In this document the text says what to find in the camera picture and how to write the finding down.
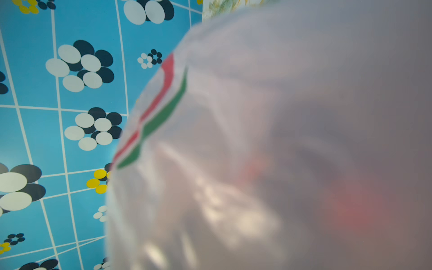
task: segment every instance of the blue tile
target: blue tile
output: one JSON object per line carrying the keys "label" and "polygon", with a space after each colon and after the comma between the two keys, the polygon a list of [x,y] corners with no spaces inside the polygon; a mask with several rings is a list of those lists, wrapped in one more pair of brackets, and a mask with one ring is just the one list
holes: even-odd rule
{"label": "blue tile", "polygon": [[[69,126],[76,126],[75,117],[78,114],[79,113],[69,111],[62,112],[63,130],[67,129]],[[123,121],[119,127],[123,129],[125,122],[126,117],[123,116]],[[108,145],[98,145],[92,151],[84,151],[79,148],[78,141],[71,141],[64,138],[67,170],[70,172],[77,172],[104,167],[105,164],[111,162],[118,141],[119,140],[113,140],[112,143]]]}
{"label": "blue tile", "polygon": [[73,249],[63,254],[58,255],[60,261],[61,270],[77,270],[81,269],[79,263],[78,250]]}
{"label": "blue tile", "polygon": [[106,257],[105,238],[80,247],[84,270],[93,270],[93,267],[102,263]]}
{"label": "blue tile", "polygon": [[82,172],[69,175],[69,188],[70,191],[79,191],[81,189],[86,189],[87,181],[95,178],[93,176],[94,172]]}
{"label": "blue tile", "polygon": [[45,210],[56,245],[75,241],[67,195],[44,200]]}
{"label": "blue tile", "polygon": [[[124,2],[119,2],[119,10],[123,10],[123,5]],[[162,53],[164,60],[190,29],[189,11],[174,6],[174,13],[172,20],[161,24],[145,22],[142,25],[132,24],[123,12],[120,13],[129,110],[132,110],[142,90],[160,67],[157,64],[143,69],[137,59],[142,53],[147,54],[155,49]]]}
{"label": "blue tile", "polygon": [[202,12],[203,11],[203,5],[198,4],[197,0],[190,0],[191,1],[191,9]]}
{"label": "blue tile", "polygon": [[1,266],[1,270],[14,270],[14,269],[20,268],[24,264],[33,263],[33,262],[45,259],[45,258],[47,258],[49,256],[53,256],[53,255],[54,255],[54,251],[52,249],[39,251],[39,252],[35,252],[35,253],[30,253],[30,254],[25,254],[22,256],[17,256],[17,257],[12,257],[12,258],[0,260],[0,266]]}
{"label": "blue tile", "polygon": [[196,12],[191,12],[192,25],[200,24],[202,22],[202,15]]}
{"label": "blue tile", "polygon": [[76,248],[75,241],[74,241],[74,243],[71,243],[69,245],[65,245],[65,246],[61,246],[61,247],[56,247],[56,250],[57,250],[57,253],[60,253],[60,252],[64,252],[64,251],[67,251],[67,250],[70,250],[70,249],[73,249],[73,248]]}
{"label": "blue tile", "polygon": [[177,3],[180,4],[182,6],[189,6],[189,0],[175,0],[175,1],[171,1],[172,3]]}
{"label": "blue tile", "polygon": [[64,173],[58,111],[21,109],[33,164],[43,175]]}
{"label": "blue tile", "polygon": [[64,175],[42,177],[38,183],[45,187],[45,197],[64,194],[67,192],[66,177]]}
{"label": "blue tile", "polygon": [[32,202],[22,210],[4,213],[0,217],[0,233],[1,242],[10,234],[23,233],[25,237],[25,241],[13,246],[0,258],[52,247],[40,201]]}
{"label": "blue tile", "polygon": [[101,107],[125,114],[126,95],[115,1],[63,1],[61,8],[56,9],[56,37],[57,47],[85,40],[95,51],[106,50],[114,59],[108,67],[114,73],[114,81],[103,83],[100,88],[84,87],[81,92],[73,93],[64,88],[63,78],[59,78],[62,108],[88,110]]}
{"label": "blue tile", "polygon": [[104,222],[94,219],[99,207],[105,205],[105,194],[94,190],[71,194],[78,241],[104,235]]}
{"label": "blue tile", "polygon": [[12,91],[10,89],[10,84],[9,84],[9,79],[7,78],[6,66],[4,65],[4,60],[3,60],[2,56],[0,56],[0,72],[3,73],[5,76],[4,81],[2,81],[0,83],[4,84],[8,89],[8,92],[6,92],[6,94],[0,94],[0,104],[2,104],[2,105],[14,105],[13,97],[12,97]]}
{"label": "blue tile", "polygon": [[0,115],[0,127],[4,128],[0,136],[0,163],[9,170],[20,164],[28,164],[29,158],[16,109],[0,108]]}
{"label": "blue tile", "polygon": [[55,78],[45,68],[54,56],[50,10],[34,16],[4,2],[0,25],[18,104],[56,107]]}

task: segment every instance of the translucent plastic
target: translucent plastic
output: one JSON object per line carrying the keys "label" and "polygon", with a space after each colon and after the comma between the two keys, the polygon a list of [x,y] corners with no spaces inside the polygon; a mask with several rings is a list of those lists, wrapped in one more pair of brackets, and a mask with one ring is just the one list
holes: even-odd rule
{"label": "translucent plastic", "polygon": [[112,269],[430,269],[430,10],[286,1],[192,29],[121,138]]}

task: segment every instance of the red stripe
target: red stripe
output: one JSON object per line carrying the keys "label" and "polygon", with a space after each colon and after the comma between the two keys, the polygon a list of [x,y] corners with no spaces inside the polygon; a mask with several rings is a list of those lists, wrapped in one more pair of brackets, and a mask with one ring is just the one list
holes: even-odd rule
{"label": "red stripe", "polygon": [[152,101],[147,110],[141,115],[140,121],[138,123],[138,130],[136,130],[132,136],[127,140],[126,145],[124,145],[114,156],[113,163],[140,137],[141,124],[147,119],[147,117],[156,109],[160,101],[164,98],[168,89],[171,87],[172,80],[174,79],[174,56],[170,54],[168,58],[163,61],[161,65],[162,70],[165,73],[165,78],[163,81],[162,90]]}

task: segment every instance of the blue patterned surface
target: blue patterned surface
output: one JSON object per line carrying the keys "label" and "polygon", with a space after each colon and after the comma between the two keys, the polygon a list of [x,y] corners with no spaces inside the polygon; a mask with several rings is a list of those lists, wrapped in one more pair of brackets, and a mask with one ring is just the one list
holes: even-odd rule
{"label": "blue patterned surface", "polygon": [[[54,10],[42,8],[46,4],[52,7],[53,3]],[[164,60],[191,25],[201,22],[202,6],[196,0],[172,2],[171,20],[160,24],[146,21],[141,25],[126,17],[125,3],[120,0],[0,3],[0,72],[5,75],[0,83],[3,89],[8,89],[0,93],[0,163],[9,171],[2,172],[0,168],[0,207],[5,205],[6,196],[25,190],[1,191],[2,173],[12,175],[10,170],[16,171],[13,168],[18,165],[33,164],[40,168],[42,176],[32,185],[45,189],[42,198],[36,198],[23,209],[8,213],[3,210],[1,270],[17,270],[32,262],[39,265],[46,261],[47,265],[52,263],[51,259],[58,260],[58,264],[50,269],[91,270],[103,264],[104,223],[94,215],[105,204],[105,193],[98,194],[97,189],[87,186],[87,181],[111,161],[118,140],[114,138],[108,145],[99,144],[84,151],[78,141],[66,137],[65,130],[78,125],[77,115],[94,107],[120,114],[122,121],[118,127],[123,128],[136,99],[159,68],[158,63],[144,69],[137,59],[155,49]],[[60,46],[73,45],[78,40],[89,42],[95,51],[111,54],[113,63],[108,68],[114,74],[112,82],[104,82],[96,89],[86,85],[80,92],[68,90],[62,83],[63,77],[58,77],[56,83],[56,77],[45,64],[51,58],[60,59]],[[78,73],[70,71],[69,75],[79,76]],[[28,184],[24,185],[28,187],[31,184],[28,176],[17,172],[27,177]],[[24,236],[18,241],[19,233]],[[27,265],[22,270],[32,267]]]}

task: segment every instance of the green stripe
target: green stripe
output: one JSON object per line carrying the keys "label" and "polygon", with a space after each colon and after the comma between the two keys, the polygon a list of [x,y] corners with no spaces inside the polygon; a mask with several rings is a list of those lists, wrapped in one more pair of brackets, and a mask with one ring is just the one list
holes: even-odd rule
{"label": "green stripe", "polygon": [[184,70],[183,80],[180,85],[180,89],[172,98],[172,100],[150,121],[148,121],[141,132],[141,139],[130,154],[117,166],[118,169],[128,166],[137,160],[140,156],[141,144],[155,132],[165,121],[171,116],[175,107],[179,104],[181,98],[186,92],[187,87],[187,69]]}

